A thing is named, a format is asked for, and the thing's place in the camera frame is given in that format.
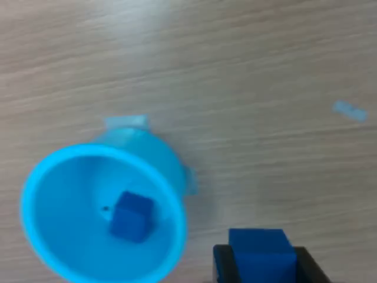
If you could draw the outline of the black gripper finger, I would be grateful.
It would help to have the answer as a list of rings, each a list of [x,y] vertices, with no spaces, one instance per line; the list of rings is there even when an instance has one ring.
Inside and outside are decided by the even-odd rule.
[[[213,276],[214,283],[240,283],[238,267],[234,252],[230,245],[215,245],[213,247]]]
[[[296,282],[297,283],[331,283],[318,263],[303,246],[295,246]]]

